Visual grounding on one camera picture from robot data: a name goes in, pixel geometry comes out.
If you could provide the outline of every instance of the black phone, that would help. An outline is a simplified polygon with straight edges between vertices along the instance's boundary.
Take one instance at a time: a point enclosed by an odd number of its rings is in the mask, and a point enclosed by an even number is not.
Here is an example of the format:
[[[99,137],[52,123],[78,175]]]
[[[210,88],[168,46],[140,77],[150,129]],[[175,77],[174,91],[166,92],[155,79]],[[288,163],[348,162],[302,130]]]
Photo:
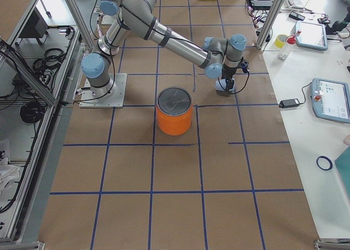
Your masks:
[[[304,17],[303,15],[300,15],[300,14],[298,14],[298,13],[296,13],[296,12],[293,12],[293,11],[290,12],[289,17],[290,17],[291,19],[301,20],[301,21],[303,21],[303,20],[305,19],[305,17]]]

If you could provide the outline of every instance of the plastic bottle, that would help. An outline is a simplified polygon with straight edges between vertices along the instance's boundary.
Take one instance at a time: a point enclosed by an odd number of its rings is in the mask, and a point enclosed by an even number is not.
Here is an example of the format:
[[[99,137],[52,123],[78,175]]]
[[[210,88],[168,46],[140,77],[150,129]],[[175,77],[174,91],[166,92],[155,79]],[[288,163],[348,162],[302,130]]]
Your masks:
[[[287,40],[284,43],[284,46],[281,48],[281,50],[278,53],[278,59],[279,60],[286,60],[286,58],[289,56],[289,53],[294,47],[294,44],[296,43],[295,39],[296,34],[289,36]]]

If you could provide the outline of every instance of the tablet screen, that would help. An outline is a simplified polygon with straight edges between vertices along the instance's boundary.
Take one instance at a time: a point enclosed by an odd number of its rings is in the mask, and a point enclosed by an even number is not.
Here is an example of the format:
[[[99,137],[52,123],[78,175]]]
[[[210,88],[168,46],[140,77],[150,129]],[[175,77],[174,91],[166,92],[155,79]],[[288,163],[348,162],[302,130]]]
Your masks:
[[[298,41],[302,44],[325,46],[322,25],[300,22]]]
[[[319,80],[319,87],[322,95],[322,114],[349,119],[349,103],[345,86],[339,83]]]

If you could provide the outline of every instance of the orange container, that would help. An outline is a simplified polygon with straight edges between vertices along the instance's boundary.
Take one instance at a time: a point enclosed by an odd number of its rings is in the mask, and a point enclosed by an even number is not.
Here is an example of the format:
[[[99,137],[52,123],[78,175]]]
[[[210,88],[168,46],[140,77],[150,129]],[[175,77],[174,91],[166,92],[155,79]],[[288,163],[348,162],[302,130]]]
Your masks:
[[[168,135],[181,135],[191,126],[192,102],[189,93],[180,87],[170,87],[158,94],[157,124]]]

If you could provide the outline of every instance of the black mesh lid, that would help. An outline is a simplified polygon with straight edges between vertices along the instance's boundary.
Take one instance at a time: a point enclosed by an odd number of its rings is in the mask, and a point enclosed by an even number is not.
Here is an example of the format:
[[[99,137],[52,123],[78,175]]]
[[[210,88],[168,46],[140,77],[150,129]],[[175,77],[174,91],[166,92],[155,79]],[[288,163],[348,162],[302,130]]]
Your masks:
[[[170,87],[158,95],[158,107],[168,115],[181,115],[191,106],[191,96],[180,87]]]

